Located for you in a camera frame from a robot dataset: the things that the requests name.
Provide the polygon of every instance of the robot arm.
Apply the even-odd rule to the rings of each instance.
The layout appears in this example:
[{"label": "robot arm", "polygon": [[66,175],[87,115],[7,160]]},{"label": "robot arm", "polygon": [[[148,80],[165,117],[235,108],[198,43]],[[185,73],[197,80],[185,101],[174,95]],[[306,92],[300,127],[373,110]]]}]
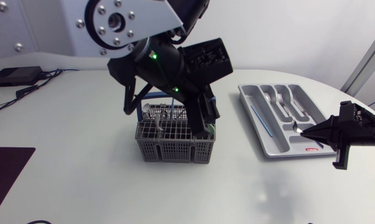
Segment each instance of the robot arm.
[{"label": "robot arm", "polygon": [[375,115],[356,103],[344,101],[339,116],[332,115],[300,135],[331,146],[337,155],[334,167],[346,170],[350,146],[375,146]]},{"label": "robot arm", "polygon": [[[219,117],[210,83],[233,69],[221,39],[179,47],[209,0],[0,1],[0,58],[29,52],[106,57],[131,114],[153,87],[186,106],[192,133]],[[134,96],[135,76],[148,84]]]}]

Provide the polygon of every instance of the basket handle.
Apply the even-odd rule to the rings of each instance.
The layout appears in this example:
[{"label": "basket handle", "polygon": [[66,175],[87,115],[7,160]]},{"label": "basket handle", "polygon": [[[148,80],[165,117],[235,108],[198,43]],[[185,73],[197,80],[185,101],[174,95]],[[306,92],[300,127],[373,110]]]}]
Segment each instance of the basket handle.
[{"label": "basket handle", "polygon": [[[158,92],[147,93],[142,98],[142,100],[149,100],[149,99],[156,99],[156,98],[171,98],[171,96],[162,92],[162,91],[158,91]],[[137,120],[138,120],[138,122],[141,122],[143,120],[142,102],[141,101],[137,105],[136,111],[137,111]]]}]

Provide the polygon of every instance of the cutlery tray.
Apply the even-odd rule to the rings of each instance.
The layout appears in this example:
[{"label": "cutlery tray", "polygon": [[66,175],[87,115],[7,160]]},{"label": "cutlery tray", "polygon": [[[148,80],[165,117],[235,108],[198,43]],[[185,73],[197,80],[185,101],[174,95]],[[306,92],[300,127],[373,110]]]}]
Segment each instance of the cutlery tray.
[{"label": "cutlery tray", "polygon": [[[330,146],[324,144],[324,148],[321,148],[315,141],[301,137],[292,128],[294,120],[301,130],[326,120],[324,114],[301,86],[296,84],[241,84],[238,88],[240,91],[240,100],[255,127],[267,157],[335,154]],[[278,93],[282,95],[289,115],[280,105],[277,98]],[[272,133],[272,137],[266,131],[266,128],[251,106],[256,109],[256,112],[266,124],[268,130]]]}]

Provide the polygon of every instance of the white tabletop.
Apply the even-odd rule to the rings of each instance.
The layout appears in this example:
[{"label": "white tabletop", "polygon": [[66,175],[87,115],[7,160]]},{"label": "white tabletop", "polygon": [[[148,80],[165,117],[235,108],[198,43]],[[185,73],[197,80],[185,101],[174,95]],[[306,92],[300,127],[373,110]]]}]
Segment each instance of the white tabletop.
[{"label": "white tabletop", "polygon": [[[237,70],[212,84],[221,118],[211,162],[149,163],[136,112],[123,113],[124,87],[108,71],[65,73],[0,112],[0,146],[37,149],[0,223],[375,223],[375,147],[352,147],[346,171],[329,156],[268,159],[242,83],[298,83],[327,117],[357,102],[296,75]],[[0,103],[16,89],[0,88]]]}]

